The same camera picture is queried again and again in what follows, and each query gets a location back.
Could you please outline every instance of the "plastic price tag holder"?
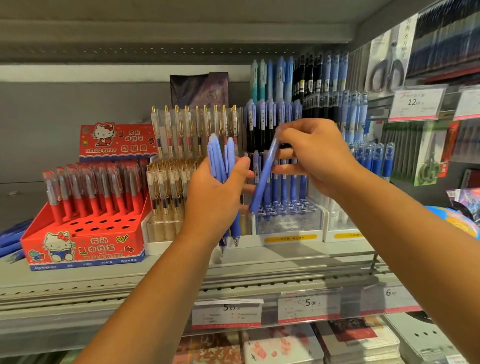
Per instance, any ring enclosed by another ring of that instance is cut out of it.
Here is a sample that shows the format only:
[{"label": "plastic price tag holder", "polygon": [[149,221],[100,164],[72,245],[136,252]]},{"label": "plastic price tag holder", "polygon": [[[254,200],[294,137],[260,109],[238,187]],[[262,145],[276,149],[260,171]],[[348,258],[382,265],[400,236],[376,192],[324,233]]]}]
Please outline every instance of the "plastic price tag holder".
[{"label": "plastic price tag holder", "polygon": [[373,284],[360,295],[360,315],[421,311],[417,301],[401,284]]},{"label": "plastic price tag holder", "polygon": [[192,309],[192,329],[260,327],[263,303],[263,299],[197,301]]},{"label": "plastic price tag holder", "polygon": [[461,354],[449,355],[446,358],[448,364],[468,364],[466,359]]},{"label": "plastic price tag holder", "polygon": [[460,100],[453,120],[480,118],[480,86],[461,87],[459,91]]},{"label": "plastic price tag holder", "polygon": [[395,91],[388,122],[436,120],[446,85],[403,87]]},{"label": "plastic price tag holder", "polygon": [[278,299],[278,323],[290,324],[294,322],[318,321],[338,319],[340,315],[340,300],[342,288],[319,290],[308,295]]}]

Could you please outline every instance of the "hello kitty bow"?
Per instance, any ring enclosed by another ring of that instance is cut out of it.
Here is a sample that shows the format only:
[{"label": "hello kitty bow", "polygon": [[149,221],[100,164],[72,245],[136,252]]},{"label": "hello kitty bow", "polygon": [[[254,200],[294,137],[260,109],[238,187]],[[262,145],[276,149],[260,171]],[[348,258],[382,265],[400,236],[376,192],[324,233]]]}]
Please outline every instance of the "hello kitty bow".
[{"label": "hello kitty bow", "polygon": [[68,235],[64,235],[62,232],[59,232],[57,239],[62,239],[64,242],[68,241]]}]

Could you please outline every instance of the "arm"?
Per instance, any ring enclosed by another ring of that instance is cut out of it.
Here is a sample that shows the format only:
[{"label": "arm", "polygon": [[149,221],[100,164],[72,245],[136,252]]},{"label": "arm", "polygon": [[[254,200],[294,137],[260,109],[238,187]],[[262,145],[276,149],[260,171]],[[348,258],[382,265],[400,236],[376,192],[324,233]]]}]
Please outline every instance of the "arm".
[{"label": "arm", "polygon": [[203,161],[190,182],[181,232],[75,364],[172,362],[210,254],[236,217],[242,190],[254,187],[244,185],[249,165],[241,158],[221,184]]},{"label": "arm", "polygon": [[360,166],[333,122],[288,123],[280,139],[293,147],[280,158],[294,152],[300,165],[275,171],[307,174],[335,199],[458,350],[477,363],[480,242]]}]

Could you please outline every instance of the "yellow strip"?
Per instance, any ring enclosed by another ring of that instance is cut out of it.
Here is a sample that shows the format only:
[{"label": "yellow strip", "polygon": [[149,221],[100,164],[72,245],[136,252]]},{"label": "yellow strip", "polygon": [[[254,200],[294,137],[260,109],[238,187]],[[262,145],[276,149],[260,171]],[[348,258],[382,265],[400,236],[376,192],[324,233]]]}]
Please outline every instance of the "yellow strip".
[{"label": "yellow strip", "polygon": [[334,239],[352,239],[352,238],[363,238],[361,232],[346,232],[343,234],[335,234]]},{"label": "yellow strip", "polygon": [[274,236],[271,238],[265,238],[265,243],[279,243],[279,242],[293,242],[298,240],[313,240],[317,239],[317,234],[309,235],[290,235],[290,236]]}]

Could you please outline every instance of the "right arm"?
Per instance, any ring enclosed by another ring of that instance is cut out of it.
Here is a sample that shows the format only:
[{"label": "right arm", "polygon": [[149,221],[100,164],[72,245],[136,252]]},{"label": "right arm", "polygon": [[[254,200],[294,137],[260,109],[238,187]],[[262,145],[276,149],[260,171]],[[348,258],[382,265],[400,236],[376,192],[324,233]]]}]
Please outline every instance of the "right arm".
[{"label": "right arm", "polygon": [[299,164],[275,173],[306,174],[333,198],[465,358],[479,363],[480,242],[362,167],[332,121],[280,128],[293,150],[279,158],[295,154]]}]

